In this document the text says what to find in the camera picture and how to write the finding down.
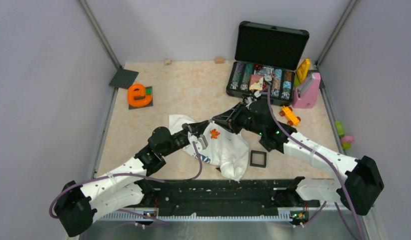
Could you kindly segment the white garment with blue print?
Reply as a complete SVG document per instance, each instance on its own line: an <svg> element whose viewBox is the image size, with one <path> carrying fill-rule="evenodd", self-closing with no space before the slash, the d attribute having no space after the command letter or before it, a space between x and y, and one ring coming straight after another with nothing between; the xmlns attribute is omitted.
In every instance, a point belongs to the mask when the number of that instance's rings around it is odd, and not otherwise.
<svg viewBox="0 0 411 240"><path fill-rule="evenodd" d="M183 147L183 151L196 158L199 153L204 163L220 168L223 177L240 181L249 164L249 144L241 134L231 133L223 127L208 120L209 125L205 130L208 147L204 150L196 150L193 142ZM211 139L210 131L217 129L220 132L218 139Z"/></svg>

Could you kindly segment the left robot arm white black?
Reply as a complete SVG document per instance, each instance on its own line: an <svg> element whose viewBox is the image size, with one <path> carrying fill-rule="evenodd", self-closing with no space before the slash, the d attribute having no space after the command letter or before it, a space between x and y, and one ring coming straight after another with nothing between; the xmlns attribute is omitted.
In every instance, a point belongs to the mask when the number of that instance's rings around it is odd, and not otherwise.
<svg viewBox="0 0 411 240"><path fill-rule="evenodd" d="M68 237L76 237L106 214L130 205L151 205L154 193L141 188L139 182L154 181L151 175L166 164L164 157L193 147L193 137L200 137L209 123L184 123L175 133L165 126L157 127L147 145L119 167L97 178L66 183L49 207L50 216L60 221Z"/></svg>

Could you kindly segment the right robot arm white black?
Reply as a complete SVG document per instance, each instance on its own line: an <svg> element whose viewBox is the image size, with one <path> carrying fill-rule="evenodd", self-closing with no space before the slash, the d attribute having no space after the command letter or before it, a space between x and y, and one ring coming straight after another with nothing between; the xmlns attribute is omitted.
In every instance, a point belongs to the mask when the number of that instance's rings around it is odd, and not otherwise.
<svg viewBox="0 0 411 240"><path fill-rule="evenodd" d="M272 108L264 101L249 105L239 102L214 116L212 121L234 134L241 130L258 134L259 143L268 152L276 150L298 158L332 176L332 180L302 177L286 193L287 201L293 206L300 206L308 200L335 202L365 216L385 187L373 158L364 155L358 159L314 142L294 127L278 121Z"/></svg>

